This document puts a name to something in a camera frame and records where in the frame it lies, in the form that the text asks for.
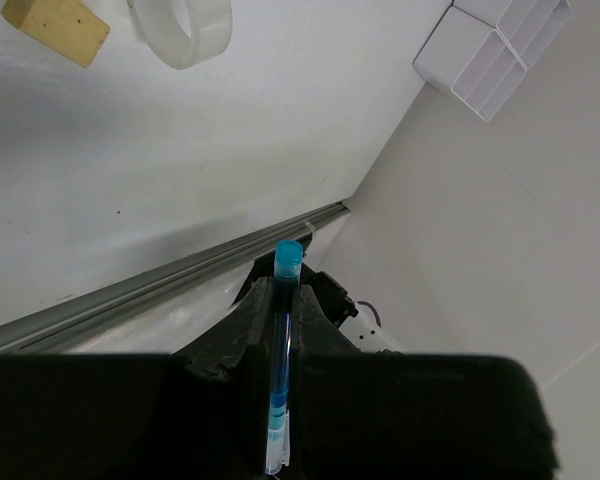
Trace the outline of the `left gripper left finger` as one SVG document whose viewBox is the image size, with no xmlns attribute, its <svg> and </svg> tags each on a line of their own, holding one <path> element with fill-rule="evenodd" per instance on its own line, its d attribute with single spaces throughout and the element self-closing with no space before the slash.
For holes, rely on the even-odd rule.
<svg viewBox="0 0 600 480">
<path fill-rule="evenodd" d="M 262 479 L 272 370 L 273 280 L 174 355 L 193 401 L 183 412 L 194 465 L 208 479 Z"/>
</svg>

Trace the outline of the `white compartment organizer box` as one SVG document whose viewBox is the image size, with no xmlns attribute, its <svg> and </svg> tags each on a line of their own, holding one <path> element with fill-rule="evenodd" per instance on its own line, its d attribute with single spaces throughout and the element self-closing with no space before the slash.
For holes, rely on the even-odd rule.
<svg viewBox="0 0 600 480">
<path fill-rule="evenodd" d="M 454 1 L 413 66 L 489 122 L 570 16 L 566 0 Z"/>
</svg>

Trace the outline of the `clear tape roll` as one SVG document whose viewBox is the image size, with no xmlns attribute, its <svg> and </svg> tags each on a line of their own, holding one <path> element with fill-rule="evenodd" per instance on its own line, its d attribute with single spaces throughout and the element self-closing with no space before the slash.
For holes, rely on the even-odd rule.
<svg viewBox="0 0 600 480">
<path fill-rule="evenodd" d="M 184 1 L 186 30 L 170 1 L 128 1 L 141 38 L 152 52 L 175 70 L 213 59 L 228 47 L 233 30 L 229 0 Z"/>
</svg>

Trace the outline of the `blue pen refill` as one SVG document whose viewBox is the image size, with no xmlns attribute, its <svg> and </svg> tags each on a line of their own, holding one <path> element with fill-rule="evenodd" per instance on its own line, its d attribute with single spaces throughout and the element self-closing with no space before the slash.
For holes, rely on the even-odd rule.
<svg viewBox="0 0 600 480">
<path fill-rule="evenodd" d="M 293 240 L 277 244 L 273 277 L 273 351 L 265 474 L 276 476 L 290 460 L 290 348 L 292 303 L 300 285 L 303 246 Z"/>
</svg>

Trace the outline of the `tan eraser block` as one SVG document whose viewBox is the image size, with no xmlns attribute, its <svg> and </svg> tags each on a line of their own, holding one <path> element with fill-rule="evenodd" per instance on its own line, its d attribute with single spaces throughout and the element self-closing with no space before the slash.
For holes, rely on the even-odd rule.
<svg viewBox="0 0 600 480">
<path fill-rule="evenodd" d="M 8 0 L 0 13 L 21 33 L 83 68 L 110 33 L 107 23 L 76 0 Z"/>
</svg>

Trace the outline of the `aluminium rail frame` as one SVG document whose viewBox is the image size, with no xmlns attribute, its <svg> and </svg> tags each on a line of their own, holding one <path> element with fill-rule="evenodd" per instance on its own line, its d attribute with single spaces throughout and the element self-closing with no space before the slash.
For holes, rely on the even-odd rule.
<svg viewBox="0 0 600 480">
<path fill-rule="evenodd" d="M 0 354 L 59 353 L 251 260 L 281 240 L 308 244 L 314 229 L 343 217 L 336 203 L 214 246 L 0 326 Z"/>
</svg>

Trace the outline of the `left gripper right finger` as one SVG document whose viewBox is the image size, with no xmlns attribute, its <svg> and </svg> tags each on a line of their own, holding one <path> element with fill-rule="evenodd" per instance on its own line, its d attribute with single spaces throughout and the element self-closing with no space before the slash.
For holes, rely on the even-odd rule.
<svg viewBox="0 0 600 480">
<path fill-rule="evenodd" d="M 293 314 L 291 470 L 298 479 L 378 479 L 378 357 L 338 331 L 311 287 L 294 295 Z"/>
</svg>

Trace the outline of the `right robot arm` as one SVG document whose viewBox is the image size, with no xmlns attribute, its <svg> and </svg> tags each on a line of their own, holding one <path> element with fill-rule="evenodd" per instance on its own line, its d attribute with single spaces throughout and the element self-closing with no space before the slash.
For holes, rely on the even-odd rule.
<svg viewBox="0 0 600 480">
<path fill-rule="evenodd" d="M 302 268 L 301 283 L 308 285 L 326 318 L 354 346 L 365 352 L 408 349 L 383 329 L 377 309 L 369 302 L 355 302 L 348 291 L 326 272 Z"/>
</svg>

